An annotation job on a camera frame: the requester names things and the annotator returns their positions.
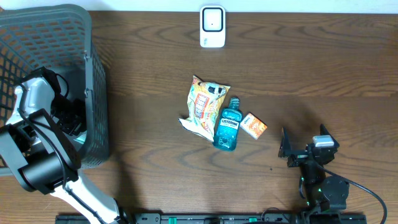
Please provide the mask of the orange white snack bag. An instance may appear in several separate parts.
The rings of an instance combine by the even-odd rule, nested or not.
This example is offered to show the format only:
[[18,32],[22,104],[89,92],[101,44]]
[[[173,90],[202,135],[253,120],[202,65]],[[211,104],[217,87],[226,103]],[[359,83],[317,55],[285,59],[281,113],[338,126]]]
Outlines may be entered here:
[[179,118],[180,124],[186,130],[213,142],[215,123],[229,89],[228,85],[204,82],[194,75],[187,98],[188,118]]

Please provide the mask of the blue Listerine mouthwash bottle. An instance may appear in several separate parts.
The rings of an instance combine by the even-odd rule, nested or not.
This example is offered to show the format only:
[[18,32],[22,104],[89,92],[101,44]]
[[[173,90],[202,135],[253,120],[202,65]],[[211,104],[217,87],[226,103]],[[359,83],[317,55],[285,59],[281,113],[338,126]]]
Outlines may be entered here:
[[217,149],[229,152],[236,149],[239,125],[243,119],[239,106],[239,98],[232,97],[229,101],[229,106],[222,109],[213,142],[214,147]]

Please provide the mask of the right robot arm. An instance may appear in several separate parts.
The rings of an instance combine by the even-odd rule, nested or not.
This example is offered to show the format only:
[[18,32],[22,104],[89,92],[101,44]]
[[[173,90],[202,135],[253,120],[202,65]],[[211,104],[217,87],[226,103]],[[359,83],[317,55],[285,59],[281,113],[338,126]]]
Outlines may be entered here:
[[346,209],[349,183],[341,177],[326,176],[324,165],[335,158],[339,143],[320,126],[320,134],[305,149],[296,150],[282,128],[279,158],[287,159],[288,167],[298,167],[301,178],[299,193],[307,201],[307,208],[290,218],[291,223],[341,223],[340,212]]

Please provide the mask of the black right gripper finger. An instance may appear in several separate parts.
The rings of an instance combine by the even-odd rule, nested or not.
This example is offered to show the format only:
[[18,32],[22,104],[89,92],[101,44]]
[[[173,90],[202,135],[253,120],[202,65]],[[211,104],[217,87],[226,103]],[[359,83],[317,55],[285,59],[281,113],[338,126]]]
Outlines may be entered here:
[[278,152],[278,157],[289,157],[292,154],[292,146],[290,145],[289,136],[287,134],[287,130],[282,128],[282,139],[280,142],[280,148]]
[[327,130],[327,128],[325,127],[324,124],[320,125],[320,135],[330,135],[332,137],[332,139],[335,142],[335,145],[333,147],[335,148],[339,148],[340,144],[338,143],[338,141],[331,135],[331,133]]

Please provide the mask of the orange Kleenex tissue pack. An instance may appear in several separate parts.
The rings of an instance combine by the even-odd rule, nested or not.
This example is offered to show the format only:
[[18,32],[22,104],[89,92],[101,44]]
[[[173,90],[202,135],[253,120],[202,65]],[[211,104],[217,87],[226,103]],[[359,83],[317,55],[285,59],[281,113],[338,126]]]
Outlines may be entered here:
[[267,125],[252,113],[248,113],[243,118],[240,123],[240,127],[254,139],[259,139],[259,137],[267,129]]

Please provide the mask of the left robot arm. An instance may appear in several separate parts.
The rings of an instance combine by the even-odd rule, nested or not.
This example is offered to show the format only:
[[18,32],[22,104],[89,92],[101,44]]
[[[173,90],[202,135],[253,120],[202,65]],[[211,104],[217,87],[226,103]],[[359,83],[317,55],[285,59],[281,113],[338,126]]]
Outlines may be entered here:
[[28,192],[60,198],[90,223],[135,223],[117,201],[81,170],[69,136],[86,131],[85,104],[68,99],[63,77],[45,67],[13,79],[16,102],[1,127],[1,159]]

